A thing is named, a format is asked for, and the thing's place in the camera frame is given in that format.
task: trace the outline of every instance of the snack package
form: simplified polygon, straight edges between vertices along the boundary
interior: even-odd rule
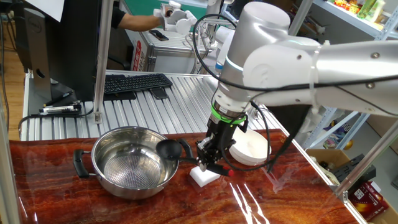
[[[376,183],[365,182],[353,194],[348,196],[348,199],[366,221],[370,221],[376,215],[389,208],[380,191]]]

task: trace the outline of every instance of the black phone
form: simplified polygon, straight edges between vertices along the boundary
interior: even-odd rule
[[[165,35],[163,35],[159,30],[150,30],[150,34],[155,36],[158,40],[160,41],[166,41],[169,40]]]
[[[167,99],[169,97],[163,87],[151,88],[149,91],[158,100]]]

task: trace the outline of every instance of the white plate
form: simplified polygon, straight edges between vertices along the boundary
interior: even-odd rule
[[[268,141],[261,134],[252,130],[243,133],[236,128],[233,139],[236,144],[229,151],[238,162],[247,166],[256,166],[267,159]]]

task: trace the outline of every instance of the stainless steel pot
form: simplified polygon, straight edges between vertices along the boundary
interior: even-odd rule
[[[80,178],[97,176],[109,193],[126,199],[151,197],[167,185],[178,168],[178,160],[161,158],[156,152],[165,136],[147,128],[123,127],[101,136],[91,152],[78,149],[73,164]],[[89,174],[82,156],[91,154],[95,174]]]

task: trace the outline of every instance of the wooden table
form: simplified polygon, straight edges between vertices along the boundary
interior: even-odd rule
[[[167,137],[185,138],[196,149],[195,141],[204,136]],[[281,131],[271,131],[273,154],[284,140]],[[111,195],[95,177],[77,177],[73,151],[90,151],[94,142],[11,141],[24,223],[356,223],[294,146],[280,157],[271,174],[265,169],[235,172],[234,177],[221,177],[203,188],[189,176],[193,166],[181,163],[163,191],[133,201]],[[83,160],[93,172],[90,156]]]

